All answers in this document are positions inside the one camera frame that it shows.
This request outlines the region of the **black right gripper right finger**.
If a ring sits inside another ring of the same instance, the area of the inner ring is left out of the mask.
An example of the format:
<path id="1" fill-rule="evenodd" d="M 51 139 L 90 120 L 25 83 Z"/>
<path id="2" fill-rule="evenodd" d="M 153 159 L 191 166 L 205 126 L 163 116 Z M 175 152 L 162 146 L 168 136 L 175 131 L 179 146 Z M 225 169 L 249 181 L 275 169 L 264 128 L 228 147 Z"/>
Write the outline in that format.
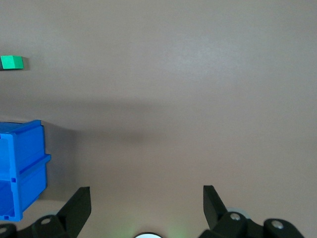
<path id="1" fill-rule="evenodd" d="M 203 187 L 203 208 L 209 229 L 201 238 L 302 238 L 302 233 L 283 219 L 267 219 L 261 226 L 242 213 L 229 212 L 212 185 Z"/>

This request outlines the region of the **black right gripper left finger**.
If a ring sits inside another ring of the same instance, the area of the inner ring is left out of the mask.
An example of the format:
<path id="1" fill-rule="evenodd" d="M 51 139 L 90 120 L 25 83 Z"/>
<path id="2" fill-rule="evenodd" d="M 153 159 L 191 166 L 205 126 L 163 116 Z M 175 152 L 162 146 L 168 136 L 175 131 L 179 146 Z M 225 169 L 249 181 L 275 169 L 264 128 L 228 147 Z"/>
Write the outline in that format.
<path id="1" fill-rule="evenodd" d="M 55 215 L 39 218 L 17 230 L 13 223 L 1 224 L 2 238 L 76 238 L 91 214 L 89 187 L 80 187 Z"/>

